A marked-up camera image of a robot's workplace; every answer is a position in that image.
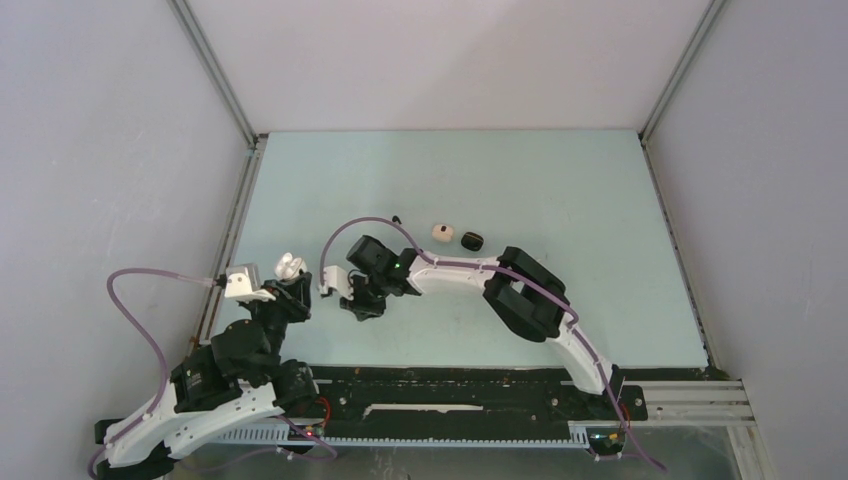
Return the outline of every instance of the metal frame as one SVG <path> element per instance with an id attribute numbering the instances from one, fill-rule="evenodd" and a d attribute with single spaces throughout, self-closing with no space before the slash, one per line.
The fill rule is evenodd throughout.
<path id="1" fill-rule="evenodd" d="M 238 180 L 236 196 L 227 219 L 227 228 L 221 239 L 219 253 L 213 266 L 213 271 L 220 273 L 231 264 L 238 246 L 247 207 L 256 183 L 262 156 L 267 146 L 267 136 L 263 138 L 257 137 L 256 132 L 251 127 L 188 1 L 168 1 L 196 49 L 204 69 L 210 75 L 224 103 L 238 124 L 242 135 L 251 147 Z M 690 38 L 683 55 L 678 61 L 673 74 L 669 78 L 662 94 L 657 99 L 644 128 L 640 132 L 645 160 L 648 164 L 650 176 L 657 192 L 657 198 L 666 220 L 669 236 L 681 268 L 681 275 L 686 283 L 693 311 L 701 326 L 705 348 L 713 366 L 719 365 L 715 352 L 710 348 L 710 344 L 714 342 L 711 341 L 709 329 L 701 321 L 692 293 L 689 275 L 685 270 L 684 262 L 680 256 L 677 241 L 671 227 L 671 221 L 662 199 L 661 189 L 651 165 L 650 151 L 647 145 L 662 120 L 669 103 L 674 98 L 681 81 L 697 57 L 704 40 L 715 26 L 719 14 L 723 11 L 727 3 L 727 0 L 712 0 L 710 2 L 695 32 Z M 196 330 L 197 334 L 192 339 L 192 348 L 208 341 L 215 323 L 220 299 L 220 291 L 212 291 L 207 297 L 202 317 Z M 742 382 L 636 380 L 627 383 L 637 384 L 643 388 L 649 411 L 648 420 L 634 422 L 635 427 L 725 426 L 727 427 L 727 432 L 733 446 L 741 480 L 770 480 L 774 478 L 768 461 L 768 454 L 765 451 L 756 428 L 753 411 L 748 403 Z M 614 422 L 574 422 L 573 426 L 577 428 L 586 426 L 611 426 L 611 424 L 614 424 Z"/>
<path id="2" fill-rule="evenodd" d="M 689 38 L 689 43 L 686 44 L 686 48 L 683 50 L 683 55 L 680 56 L 680 60 L 677 61 L 677 65 L 674 67 L 674 71 L 672 72 L 671 77 L 669 77 L 665 88 L 663 88 L 660 97 L 657 99 L 656 103 L 654 103 L 654 108 L 648 115 L 648 120 L 645 122 L 645 126 L 642 128 L 642 131 L 639 132 L 639 135 L 642 137 L 643 145 L 647 144 L 651 135 L 654 134 L 657 125 L 659 125 L 660 120 L 662 120 L 663 114 L 665 114 L 668 104 L 671 102 L 672 98 L 674 98 L 674 94 L 677 93 L 677 87 L 680 86 L 680 83 L 689 71 L 689 67 L 692 66 L 692 63 L 694 63 L 695 57 L 697 57 L 704 44 L 704 40 L 706 40 L 713 27 L 715 27 L 716 20 L 725 5 L 727 5 L 728 1 L 729 0 L 710 0 L 710 4 L 704 11 L 704 15 L 701 17 L 701 20 L 698 22 L 698 26 L 695 27 L 695 31 Z"/>
<path id="3" fill-rule="evenodd" d="M 233 91 L 233 87 L 230 85 L 229 80 L 227 80 L 227 76 L 224 75 L 224 70 L 221 68 L 215 52 L 212 51 L 212 47 L 209 45 L 209 40 L 203 33 L 203 29 L 200 28 L 200 23 L 198 23 L 194 11 L 191 9 L 187 0 L 168 0 L 168 3 L 171 5 L 171 9 L 174 11 L 174 15 L 176 15 L 183 30 L 186 32 L 186 36 L 188 36 L 195 52 L 197 52 L 203 68 L 209 74 L 212 84 L 215 85 L 218 93 L 221 94 L 221 99 L 224 100 L 224 104 L 233 116 L 233 120 L 238 124 L 245 141 L 247 141 L 249 146 L 253 147 L 256 144 L 256 132 L 250 125 L 247 115 L 244 113 L 244 109 L 242 109 Z"/>

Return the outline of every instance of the black object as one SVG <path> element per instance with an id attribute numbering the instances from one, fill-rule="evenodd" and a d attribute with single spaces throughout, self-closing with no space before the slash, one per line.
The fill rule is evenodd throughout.
<path id="1" fill-rule="evenodd" d="M 213 410 L 241 396 L 238 382 L 224 377 L 209 345 L 198 348 L 174 368 L 171 383 L 177 394 L 175 413 Z"/>
<path id="2" fill-rule="evenodd" d="M 614 429 L 591 428 L 586 430 L 589 437 L 590 454 L 606 457 L 617 455 L 624 450 L 625 433 Z"/>
<path id="3" fill-rule="evenodd" d="M 566 305 L 571 305 L 565 298 L 565 284 L 520 248 L 506 247 L 498 261 L 501 267 L 527 277 L 559 297 Z M 519 337 L 531 342 L 544 342 L 547 338 L 558 337 L 562 309 L 527 285 L 520 292 L 516 291 L 512 287 L 513 283 L 515 280 L 509 275 L 495 273 L 486 281 L 483 298 L 507 328 Z"/>
<path id="4" fill-rule="evenodd" d="M 288 412 L 301 405 L 311 405 L 318 398 L 318 386 L 312 370 L 304 362 L 288 360 L 277 368 L 272 380 L 277 399 L 274 406 Z"/>
<path id="5" fill-rule="evenodd" d="M 409 267 L 418 256 L 411 248 L 395 254 L 374 237 L 363 235 L 347 254 L 347 260 L 363 275 L 351 277 L 353 299 L 339 299 L 339 306 L 356 315 L 360 322 L 381 316 L 390 294 L 420 295 L 406 278 Z"/>
<path id="6" fill-rule="evenodd" d="M 479 252 L 483 248 L 483 237 L 474 232 L 465 232 L 459 244 L 472 252 Z"/>
<path id="7" fill-rule="evenodd" d="M 569 421 L 616 420 L 615 410 L 588 408 L 565 369 L 314 367 L 332 405 L 326 435 L 342 438 L 565 440 Z M 342 405 L 339 399 L 344 398 Z M 642 388 L 625 385 L 621 404 L 633 421 L 647 420 Z M 447 413 L 366 409 L 375 403 L 478 405 Z M 313 407 L 306 416 L 319 417 Z"/>
<path id="8" fill-rule="evenodd" d="M 171 383 L 177 396 L 175 413 L 204 412 L 242 395 L 239 380 L 253 388 L 271 383 L 275 406 L 288 411 L 311 405 L 318 396 L 312 370 L 303 362 L 289 360 L 280 365 L 280 347 L 289 323 L 310 318 L 309 285 L 312 274 L 301 273 L 295 280 L 269 280 L 263 288 L 274 294 L 272 301 L 254 300 L 239 305 L 250 312 L 250 319 L 239 320 L 215 335 L 210 345 L 192 352 L 171 371 Z M 95 442 L 103 444 L 108 427 L 120 420 L 100 420 L 94 426 Z M 142 462 L 112 468 L 108 460 L 97 465 L 100 480 L 151 480 L 171 470 L 177 460 L 171 458 L 164 442 L 156 446 Z"/>

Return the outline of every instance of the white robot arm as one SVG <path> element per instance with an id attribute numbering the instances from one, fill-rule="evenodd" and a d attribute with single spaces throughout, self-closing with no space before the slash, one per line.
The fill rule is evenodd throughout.
<path id="1" fill-rule="evenodd" d="M 585 333 L 572 322 L 573 316 L 526 281 L 567 305 L 565 285 L 518 248 L 507 247 L 503 255 L 488 258 L 439 257 L 411 248 L 396 255 L 378 240 L 363 236 L 347 259 L 362 275 L 349 276 L 339 266 L 328 266 L 319 288 L 322 296 L 338 292 L 341 307 L 360 321 L 382 315 L 389 294 L 482 294 L 513 333 L 550 345 L 579 390 L 601 395 L 605 385 L 601 371 L 606 379 L 613 379 L 612 363 L 595 352 Z M 525 283 L 521 291 L 513 288 L 517 278 Z"/>
<path id="2" fill-rule="evenodd" d="M 313 403 L 318 387 L 309 366 L 281 364 L 279 356 L 288 324 L 310 317 L 312 276 L 290 254 L 276 270 L 278 280 L 260 284 L 255 264 L 228 268 L 219 281 L 224 296 L 251 318 L 174 368 L 155 406 L 154 397 L 126 419 L 97 422 L 95 440 L 105 447 L 100 480 L 158 478 L 233 428 Z"/>

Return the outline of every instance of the wire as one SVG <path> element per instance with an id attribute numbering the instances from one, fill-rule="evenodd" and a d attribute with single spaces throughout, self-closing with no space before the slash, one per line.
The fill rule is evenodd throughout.
<path id="1" fill-rule="evenodd" d="M 324 284 L 324 263 L 327 259 L 327 252 L 330 250 L 330 246 L 332 245 L 333 241 L 346 228 L 350 227 L 351 225 L 356 225 L 357 223 L 362 223 L 362 222 L 377 222 L 377 223 L 384 223 L 386 225 L 389 225 L 390 227 L 399 231 L 406 238 L 406 240 L 410 243 L 410 245 L 412 245 L 412 248 L 415 249 L 415 252 L 418 253 L 418 256 L 420 256 L 425 262 L 427 262 L 429 264 L 435 264 L 436 263 L 432 258 L 427 256 L 427 254 L 424 252 L 424 250 L 421 249 L 421 247 L 418 246 L 418 244 L 415 242 L 415 239 L 412 238 L 412 236 L 409 234 L 409 232 L 407 232 L 400 225 L 393 223 L 390 220 L 386 220 L 385 218 L 360 217 L 360 218 L 355 218 L 353 220 L 350 220 L 347 223 L 345 223 L 344 225 L 342 225 L 341 227 L 337 228 L 336 231 L 333 232 L 332 235 L 330 235 L 330 238 L 327 240 L 327 243 L 324 245 L 324 249 L 321 251 L 320 271 L 318 273 L 321 285 Z M 544 296 L 545 298 L 547 298 L 548 300 L 553 302 L 556 306 L 563 309 L 566 313 L 571 315 L 572 320 L 570 322 L 567 322 L 566 326 L 573 327 L 575 324 L 577 324 L 577 321 L 579 319 L 579 317 L 577 316 L 577 312 L 575 312 L 574 309 L 571 308 L 571 306 L 569 306 L 567 303 L 565 303 L 564 299 L 561 299 L 557 295 L 549 292 L 547 289 L 545 289 L 544 287 L 542 287 L 538 283 L 533 282 L 532 280 L 521 275 L 518 272 L 515 272 L 513 270 L 509 270 L 507 268 L 500 267 L 500 266 L 497 266 L 497 265 L 480 266 L 478 264 L 468 263 L 468 262 L 452 262 L 452 261 L 441 262 L 440 261 L 440 262 L 438 262 L 438 264 L 441 265 L 441 266 L 445 266 L 445 267 L 470 268 L 470 269 L 474 269 L 474 270 L 477 270 L 479 268 L 479 269 L 482 269 L 482 270 L 491 270 L 491 271 L 495 271 L 495 272 L 498 272 L 498 273 L 503 273 L 504 275 L 508 275 L 516 281 L 523 282 L 526 286 L 532 288 L 533 290 L 535 290 L 536 292 L 538 292 L 539 294 L 541 294 L 542 296 Z M 630 429 L 630 426 L 625 425 L 627 422 L 626 422 L 624 413 L 622 412 L 621 407 L 618 406 L 618 400 L 616 399 L 616 395 L 612 391 L 612 387 L 610 386 L 609 379 L 607 378 L 607 375 L 604 372 L 604 367 L 601 365 L 600 357 L 598 356 L 597 352 L 595 352 L 595 350 L 592 348 L 591 344 L 589 343 L 589 340 L 586 339 L 586 337 L 583 336 L 583 334 L 580 332 L 580 330 L 572 329 L 571 332 L 574 334 L 575 338 L 577 338 L 577 340 L 583 345 L 583 347 L 589 353 L 589 356 L 592 358 L 592 361 L 595 363 L 595 366 L 598 369 L 598 373 L 600 373 L 601 381 L 604 384 L 604 391 L 606 391 L 607 395 L 609 396 L 609 399 L 612 402 L 613 409 L 615 409 L 615 413 L 618 416 L 618 420 L 619 420 L 619 422 L 621 422 L 621 425 L 624 427 L 624 431 L 627 433 L 627 436 L 633 442 L 633 446 L 636 447 L 636 450 L 639 452 L 638 456 L 640 458 L 642 458 L 645 462 L 652 465 L 657 470 L 659 470 L 663 473 L 667 473 L 668 468 L 666 468 L 666 466 L 663 465 L 659 460 L 656 460 L 655 458 L 648 455 L 645 452 L 645 450 L 642 448 L 642 445 L 640 445 L 639 442 L 636 440 L 636 437 L 633 435 L 633 432 Z"/>
<path id="2" fill-rule="evenodd" d="M 621 405 L 621 409 L 624 410 L 624 416 L 627 417 L 627 426 L 629 427 L 630 426 L 630 411 L 627 410 L 627 405 L 625 405 L 623 403 L 621 403 L 619 405 Z"/>
<path id="3" fill-rule="evenodd" d="M 359 269 L 357 269 L 357 268 L 354 268 L 353 270 L 351 270 L 351 271 L 347 272 L 347 283 L 351 283 L 350 279 L 353 277 L 353 274 L 354 274 L 354 273 L 359 273 L 359 274 L 361 274 L 362 276 L 365 276 L 365 274 L 364 274 L 364 273 L 362 273 L 362 270 L 359 270 Z"/>
<path id="4" fill-rule="evenodd" d="M 327 399 L 324 397 L 318 397 L 315 401 L 318 403 L 322 403 L 324 407 L 327 408 L 327 413 L 324 414 L 324 421 L 321 422 L 321 426 L 326 428 L 327 422 L 330 421 L 330 414 L 333 412 L 333 408 L 330 406 L 330 402 L 327 401 Z"/>
<path id="5" fill-rule="evenodd" d="M 109 439 L 103 439 L 103 445 L 94 452 L 94 455 L 88 461 L 88 476 L 94 480 L 97 480 L 97 473 L 94 471 L 94 466 L 97 463 L 97 459 L 106 451 L 106 445 L 116 442 L 124 437 L 127 433 L 132 431 L 139 423 L 141 423 L 144 415 L 152 413 L 156 410 L 156 407 L 159 406 L 159 402 L 162 401 L 162 396 L 165 394 L 165 388 L 168 385 L 168 364 L 165 361 L 165 354 L 162 353 L 162 349 L 159 348 L 159 345 L 156 343 L 156 340 L 141 326 L 141 324 L 136 320 L 136 318 L 127 310 L 127 307 L 124 306 L 123 302 L 118 298 L 118 295 L 115 293 L 115 280 L 118 277 L 122 277 L 124 275 L 157 275 L 160 277 L 173 278 L 175 280 L 181 280 L 184 282 L 196 283 L 199 285 L 212 287 L 215 281 L 211 278 L 195 278 L 188 277 L 185 275 L 180 275 L 179 273 L 170 272 L 168 270 L 159 270 L 156 268 L 124 268 L 122 270 L 118 270 L 109 275 L 109 278 L 106 279 L 106 291 L 109 293 L 109 298 L 112 300 L 112 303 L 118 308 L 118 310 L 124 315 L 124 317 L 129 320 L 130 324 L 138 330 L 138 333 L 141 334 L 142 337 L 147 341 L 150 348 L 153 349 L 153 352 L 156 354 L 156 360 L 159 363 L 159 388 L 156 390 L 156 396 L 153 397 L 153 402 L 150 403 L 150 406 L 147 407 L 144 414 L 138 416 L 133 421 L 131 421 L 127 426 L 122 428 L 118 433 L 113 435 Z"/>

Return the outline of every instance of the cable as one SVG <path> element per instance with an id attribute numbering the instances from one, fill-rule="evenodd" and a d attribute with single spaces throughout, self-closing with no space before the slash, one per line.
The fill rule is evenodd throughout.
<path id="1" fill-rule="evenodd" d="M 132 313 L 130 313 L 130 311 L 126 308 L 126 306 L 124 306 L 123 302 L 121 302 L 121 300 L 118 298 L 118 295 L 115 293 L 115 286 L 114 286 L 115 280 L 118 277 L 121 277 L 121 276 L 124 276 L 124 275 L 132 275 L 132 274 L 158 275 L 160 277 L 173 278 L 175 280 L 181 280 L 181 281 L 184 281 L 184 282 L 195 283 L 195 284 L 203 285 L 203 286 L 206 286 L 206 287 L 212 287 L 213 285 L 215 285 L 215 280 L 212 279 L 212 278 L 189 277 L 189 276 L 186 276 L 186 275 L 181 275 L 181 274 L 176 273 L 176 272 L 171 272 L 171 271 L 168 271 L 168 270 L 159 270 L 159 269 L 155 269 L 155 268 L 125 268 L 125 269 L 118 270 L 118 271 L 112 273 L 111 275 L 109 275 L 109 278 L 106 279 L 106 291 L 109 293 L 109 298 L 112 300 L 112 303 L 114 303 L 115 306 L 118 308 L 118 310 L 124 315 L 124 317 L 127 320 L 129 320 L 129 322 L 132 324 L 133 327 L 135 327 L 135 329 L 138 331 L 138 333 L 140 333 L 144 337 L 144 339 L 150 345 L 150 348 L 152 348 L 153 352 L 156 354 L 156 360 L 159 363 L 159 388 L 156 391 L 156 395 L 153 397 L 153 402 L 151 402 L 150 406 L 147 407 L 147 410 L 145 410 L 145 413 L 142 414 L 141 416 L 137 417 L 136 419 L 134 419 L 126 427 L 121 429 L 118 433 L 116 433 L 114 436 L 112 436 L 108 440 L 104 439 L 103 445 L 100 448 L 97 449 L 97 451 L 94 453 L 94 455 L 91 456 L 91 458 L 88 461 L 88 476 L 91 477 L 93 480 L 97 480 L 97 473 L 94 471 L 94 467 L 95 467 L 95 464 L 97 463 L 97 459 L 103 454 L 103 452 L 106 451 L 106 445 L 113 443 L 113 442 L 116 442 L 116 441 L 120 440 L 121 438 L 123 438 L 127 433 L 132 431 L 133 428 L 135 428 L 136 426 L 138 426 L 138 424 L 141 423 L 142 419 L 144 418 L 144 415 L 150 414 L 153 411 L 155 411 L 156 407 L 158 407 L 159 403 L 162 401 L 162 396 L 165 394 L 165 389 L 168 386 L 168 378 L 169 378 L 168 364 L 165 361 L 165 354 L 162 352 L 162 349 L 159 347 L 159 344 L 156 343 L 156 340 L 154 340 L 153 337 L 150 335 L 150 333 L 144 327 L 141 326 L 141 323 L 139 323 L 139 321 L 132 315 Z M 329 416 L 330 416 L 330 410 L 329 410 L 330 405 L 329 405 L 329 402 L 326 401 L 326 399 L 324 399 L 324 402 L 326 402 L 325 405 L 327 406 L 327 415 L 326 415 L 325 420 L 324 420 L 324 423 L 326 424 L 326 422 L 327 422 L 327 420 L 329 420 Z M 288 452 L 289 456 L 294 456 L 294 457 L 302 458 L 304 460 L 315 461 L 315 462 L 327 462 L 327 461 L 334 460 L 338 457 L 338 453 L 336 452 L 336 450 L 333 449 L 333 447 L 331 447 L 329 444 L 327 444 L 323 440 L 315 437 L 314 435 L 308 435 L 306 432 L 301 430 L 297 425 L 292 423 L 288 418 L 286 418 L 282 415 L 279 416 L 278 418 L 280 418 L 284 422 L 288 423 L 289 426 L 295 432 L 299 433 L 301 436 L 303 436 L 305 438 L 309 438 L 310 440 L 314 441 L 318 445 L 321 445 L 322 447 L 327 449 L 331 454 L 330 457 L 308 457 L 308 456 L 305 456 L 305 455 L 300 455 L 298 453 Z M 218 466 L 210 467 L 210 468 L 195 469 L 195 468 L 190 467 L 188 465 L 183 465 L 182 463 L 180 463 L 180 465 L 183 466 L 184 468 L 186 468 L 187 470 L 191 470 L 191 471 L 194 471 L 194 472 L 209 473 L 209 472 L 221 470 L 221 469 L 226 468 L 230 465 L 238 463 L 242 460 L 246 460 L 250 457 L 253 457 L 253 456 L 256 456 L 256 455 L 259 455 L 259 454 L 262 454 L 262 453 L 270 453 L 270 452 L 277 452 L 277 451 L 278 451 L 277 448 L 265 448 L 265 449 L 254 450 L 252 452 L 248 452 L 244 455 L 241 455 L 241 456 L 239 456 L 239 457 L 237 457 L 233 460 L 230 460 L 229 462 L 226 462 L 223 465 L 218 465 Z"/>
<path id="2" fill-rule="evenodd" d="M 415 239 L 412 238 L 412 236 L 409 234 L 409 232 L 407 232 L 400 225 L 393 223 L 390 220 L 386 220 L 385 218 L 360 217 L 360 218 L 355 218 L 353 220 L 350 220 L 349 222 L 345 223 L 344 225 L 342 225 L 341 227 L 336 229 L 336 231 L 333 232 L 332 235 L 330 235 L 330 238 L 327 240 L 327 243 L 324 245 L 324 249 L 321 251 L 321 260 L 320 260 L 320 265 L 319 265 L 320 271 L 319 271 L 319 274 L 318 274 L 321 285 L 324 284 L 324 263 L 325 263 L 326 258 L 327 258 L 327 252 L 330 249 L 330 245 L 332 245 L 333 241 L 336 239 L 336 237 L 339 236 L 339 234 L 343 230 L 350 227 L 351 225 L 355 225 L 357 223 L 362 223 L 362 222 L 377 222 L 377 223 L 384 223 L 386 225 L 389 225 L 390 227 L 399 231 L 404 237 L 406 237 L 407 241 L 409 241 L 410 245 L 412 245 L 412 248 L 415 249 L 416 253 L 418 253 L 418 255 L 425 262 L 430 263 L 430 264 L 436 263 L 432 258 L 427 256 L 427 254 L 424 252 L 424 250 L 421 249 L 421 247 L 418 246 L 418 244 L 415 242 Z M 509 270 L 507 268 L 503 268 L 503 267 L 500 267 L 500 266 L 497 266 L 497 265 L 483 265 L 481 267 L 480 265 L 477 265 L 477 264 L 474 264 L 474 263 L 468 263 L 468 262 L 450 262 L 450 261 L 448 261 L 448 262 L 438 262 L 438 263 L 439 263 L 439 265 L 446 266 L 446 267 L 470 268 L 470 269 L 473 269 L 473 270 L 477 270 L 478 268 L 481 268 L 483 270 L 492 270 L 492 271 L 495 271 L 495 272 L 498 272 L 498 273 L 503 273 L 504 275 L 508 275 L 508 276 L 512 277 L 516 281 L 523 282 L 526 286 L 537 291 L 539 294 L 541 294 L 542 296 L 544 296 L 545 298 L 547 298 L 548 300 L 553 302 L 556 306 L 560 307 L 566 313 L 571 315 L 572 320 L 570 322 L 566 323 L 567 327 L 573 327 L 579 319 L 579 317 L 577 316 L 577 312 L 575 312 L 571 308 L 571 306 L 569 306 L 567 303 L 565 303 L 564 300 L 560 299 L 559 297 L 557 297 L 553 293 L 549 292 L 547 289 L 545 289 L 541 285 L 537 284 L 536 282 L 533 282 L 529 278 L 527 278 L 527 277 L 525 277 L 525 276 L 521 275 L 520 273 L 515 272 L 513 270 Z M 595 362 L 595 366 L 597 367 L 598 372 L 601 375 L 601 381 L 604 384 L 604 390 L 607 392 L 607 395 L 609 396 L 609 399 L 612 402 L 612 406 L 615 409 L 615 413 L 618 416 L 618 420 L 621 422 L 622 426 L 624 427 L 624 431 L 627 433 L 628 437 L 633 442 L 633 446 L 636 447 L 636 450 L 639 452 L 638 456 L 640 458 L 642 458 L 642 460 L 644 460 L 648 464 L 652 465 L 657 470 L 659 470 L 663 473 L 667 473 L 668 468 L 666 468 L 666 466 L 663 465 L 659 460 L 656 460 L 655 458 L 651 457 L 650 455 L 648 455 L 645 452 L 645 450 L 642 448 L 642 445 L 639 444 L 638 440 L 636 440 L 636 437 L 633 435 L 633 431 L 630 429 L 630 426 L 627 425 L 624 413 L 621 411 L 621 407 L 618 406 L 618 401 L 616 400 L 616 395 L 612 391 L 612 387 L 610 386 L 609 379 L 607 378 L 606 373 L 604 373 L 604 368 L 601 365 L 600 357 L 598 356 L 598 354 L 595 352 L 595 350 L 592 348 L 589 341 L 580 333 L 579 330 L 573 330 L 571 328 L 569 328 L 569 329 L 574 334 L 574 336 L 577 338 L 577 340 L 583 345 L 583 347 L 586 348 L 586 351 L 589 353 L 589 356 L 592 358 L 592 361 Z"/>
<path id="3" fill-rule="evenodd" d="M 279 454 L 279 453 L 285 452 L 286 457 L 289 458 L 289 459 L 299 458 L 301 460 L 306 460 L 308 462 L 321 462 L 321 463 L 332 462 L 333 460 L 338 458 L 339 454 L 336 451 L 336 449 L 331 447 L 327 442 L 321 440 L 320 438 L 316 437 L 315 435 L 309 435 L 308 433 L 303 431 L 300 427 L 295 425 L 294 422 L 292 422 L 291 420 L 289 420 L 288 418 L 286 418 L 283 415 L 278 415 L 276 418 L 286 422 L 289 425 L 289 427 L 292 430 L 294 430 L 295 432 L 297 432 L 300 436 L 302 436 L 304 438 L 308 438 L 309 440 L 315 442 L 317 445 L 320 445 L 321 447 L 323 447 L 325 450 L 330 452 L 330 456 L 329 457 L 310 457 L 308 455 L 302 455 L 300 453 L 295 453 L 295 452 L 286 450 L 282 447 L 266 447 L 266 448 L 258 448 L 256 450 L 252 450 L 250 452 L 245 453 L 244 455 L 239 455 L 238 457 L 236 457 L 232 460 L 229 460 L 227 462 L 224 462 L 220 465 L 215 465 L 214 467 L 192 467 L 191 465 L 188 465 L 185 462 L 180 462 L 180 463 L 178 463 L 178 465 L 180 467 L 190 471 L 190 472 L 204 474 L 204 473 L 212 473 L 212 472 L 217 472 L 219 470 L 223 470 L 223 469 L 231 467 L 231 466 L 233 466 L 233 465 L 235 465 L 235 464 L 237 464 L 237 463 L 239 463 L 243 460 L 247 460 L 248 458 L 255 457 L 257 455 L 263 455 L 263 454 L 266 454 L 266 453 L 278 453 Z"/>
<path id="4" fill-rule="evenodd" d="M 180 275 L 179 273 L 170 272 L 168 270 L 159 270 L 156 268 L 124 268 L 122 270 L 118 270 L 109 275 L 109 278 L 106 279 L 106 291 L 109 293 L 109 298 L 112 300 L 112 303 L 120 310 L 120 312 L 124 315 L 124 317 L 129 320 L 133 327 L 138 330 L 138 333 L 141 334 L 142 337 L 147 341 L 150 345 L 150 348 L 153 349 L 153 352 L 156 354 L 156 360 L 159 363 L 159 388 L 156 390 L 156 396 L 153 397 L 153 402 L 150 403 L 150 406 L 147 407 L 145 413 L 141 416 L 137 417 L 135 420 L 131 421 L 127 424 L 126 427 L 121 429 L 118 433 L 116 433 L 110 439 L 103 439 L 103 445 L 94 452 L 94 455 L 91 456 L 91 459 L 88 461 L 88 476 L 94 480 L 97 480 L 97 473 L 94 471 L 94 466 L 97 463 L 97 459 L 103 452 L 106 451 L 106 445 L 113 443 L 117 440 L 120 440 L 124 435 L 129 433 L 133 428 L 135 428 L 141 420 L 144 418 L 144 415 L 152 413 L 156 410 L 156 407 L 159 406 L 159 402 L 162 401 L 162 396 L 165 394 L 165 388 L 168 385 L 168 364 L 165 362 L 165 354 L 162 353 L 162 349 L 159 348 L 159 345 L 156 343 L 156 340 L 153 339 L 152 336 L 141 326 L 138 320 L 133 317 L 133 315 L 127 310 L 127 307 L 121 302 L 118 298 L 118 295 L 115 293 L 115 279 L 124 275 L 158 275 L 160 277 L 173 278 L 175 280 L 181 280 L 184 282 L 196 283 L 199 285 L 204 285 L 207 287 L 212 287 L 214 285 L 214 280 L 211 278 L 195 278 L 188 277 L 185 275 Z"/>

